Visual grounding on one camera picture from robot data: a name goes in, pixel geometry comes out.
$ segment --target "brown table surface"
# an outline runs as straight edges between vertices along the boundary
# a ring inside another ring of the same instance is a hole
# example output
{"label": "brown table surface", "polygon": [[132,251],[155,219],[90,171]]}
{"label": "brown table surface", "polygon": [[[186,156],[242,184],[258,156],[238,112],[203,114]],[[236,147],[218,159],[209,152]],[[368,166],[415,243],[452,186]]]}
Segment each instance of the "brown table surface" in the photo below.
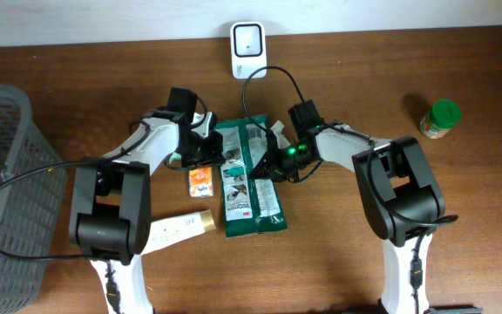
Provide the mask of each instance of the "brown table surface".
{"label": "brown table surface", "polygon": [[[243,117],[243,81],[231,74],[229,39],[0,48],[0,83],[25,90],[34,121],[65,160],[121,144],[127,124],[163,106],[172,86],[197,92],[220,120]],[[502,27],[349,32],[268,38],[268,63],[292,72],[326,119],[376,137],[417,137],[453,226],[430,246],[430,304],[475,304],[502,313]],[[280,119],[298,101],[270,72],[248,90],[252,113]],[[426,139],[417,123],[437,99],[454,99],[460,123]],[[74,173],[53,254],[78,253],[68,224]],[[325,164],[308,181],[276,184],[288,230],[227,240],[220,178],[214,197],[191,198],[187,174],[152,177],[153,216],[210,208],[218,229],[144,256],[146,293],[159,313],[323,312],[375,304],[383,251],[363,213],[356,177]],[[88,262],[51,263],[28,313],[105,312]]]}

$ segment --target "white backdrop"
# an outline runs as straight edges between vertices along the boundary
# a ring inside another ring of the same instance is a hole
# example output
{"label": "white backdrop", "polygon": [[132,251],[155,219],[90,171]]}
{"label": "white backdrop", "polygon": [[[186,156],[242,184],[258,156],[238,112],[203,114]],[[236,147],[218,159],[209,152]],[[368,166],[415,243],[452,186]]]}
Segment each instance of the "white backdrop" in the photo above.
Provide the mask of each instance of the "white backdrop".
{"label": "white backdrop", "polygon": [[0,0],[0,46],[502,24],[502,0]]}

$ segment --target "wooden table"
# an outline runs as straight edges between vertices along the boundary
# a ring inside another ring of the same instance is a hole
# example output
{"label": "wooden table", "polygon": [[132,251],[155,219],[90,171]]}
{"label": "wooden table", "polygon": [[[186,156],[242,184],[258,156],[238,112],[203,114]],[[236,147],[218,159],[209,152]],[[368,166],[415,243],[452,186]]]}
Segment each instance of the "wooden table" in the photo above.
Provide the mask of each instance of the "wooden table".
{"label": "wooden table", "polygon": [[[502,27],[271,37],[268,62],[291,71],[324,118],[419,139],[447,213],[460,215],[431,244],[430,303],[502,313]],[[0,83],[28,93],[34,121],[65,160],[118,146],[127,124],[163,106],[172,86],[197,92],[220,120],[242,118],[243,82],[230,66],[225,38],[0,48]],[[248,97],[253,113],[291,126],[286,111],[298,98],[282,74],[253,81]],[[445,138],[428,140],[417,123],[437,99],[454,99],[464,116]],[[79,252],[67,231],[69,175],[53,254]],[[187,174],[154,175],[154,217],[210,208],[219,227],[144,257],[157,312],[317,313],[377,302],[383,251],[355,176],[325,164],[303,184],[276,188],[288,230],[227,240],[218,174],[215,196],[204,199],[189,197]],[[24,312],[105,312],[95,271],[87,262],[51,263]]]}

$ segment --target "barcode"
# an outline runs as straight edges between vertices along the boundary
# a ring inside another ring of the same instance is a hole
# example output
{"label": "barcode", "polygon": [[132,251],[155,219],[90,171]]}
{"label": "barcode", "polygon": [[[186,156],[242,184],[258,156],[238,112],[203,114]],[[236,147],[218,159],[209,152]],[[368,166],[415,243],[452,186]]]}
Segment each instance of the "barcode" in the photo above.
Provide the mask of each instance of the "barcode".
{"label": "barcode", "polygon": [[252,128],[252,129],[248,129],[248,137],[249,139],[254,139],[256,137],[258,138],[262,138],[262,134],[261,134],[261,129],[256,127],[256,128]]}

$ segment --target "gray plastic bin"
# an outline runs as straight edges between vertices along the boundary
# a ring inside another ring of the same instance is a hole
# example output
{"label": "gray plastic bin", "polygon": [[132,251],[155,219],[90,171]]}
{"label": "gray plastic bin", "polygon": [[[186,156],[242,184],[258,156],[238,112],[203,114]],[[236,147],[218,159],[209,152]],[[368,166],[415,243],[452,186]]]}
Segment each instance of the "gray plastic bin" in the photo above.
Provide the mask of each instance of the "gray plastic bin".
{"label": "gray plastic bin", "polygon": [[[60,161],[32,122],[24,92],[0,85],[0,182]],[[0,192],[0,249],[25,256],[49,253],[66,182],[66,172],[59,169]],[[0,256],[0,313],[18,311],[34,301],[44,269],[45,263]]]}

